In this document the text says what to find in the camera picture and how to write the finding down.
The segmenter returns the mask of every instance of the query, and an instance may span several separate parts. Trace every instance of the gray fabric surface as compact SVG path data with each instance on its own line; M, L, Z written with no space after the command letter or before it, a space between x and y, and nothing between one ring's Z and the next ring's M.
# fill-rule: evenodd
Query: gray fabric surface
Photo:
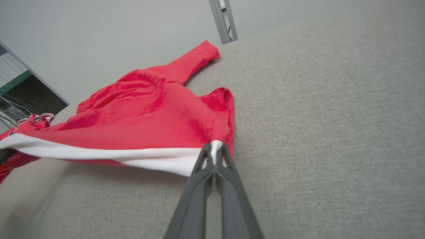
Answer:
M222 46L188 83L232 91L235 164L266 238L425 237L425 31L412 6ZM185 181L41 159L0 185L0 238L161 238ZM213 192L207 238L220 217Z

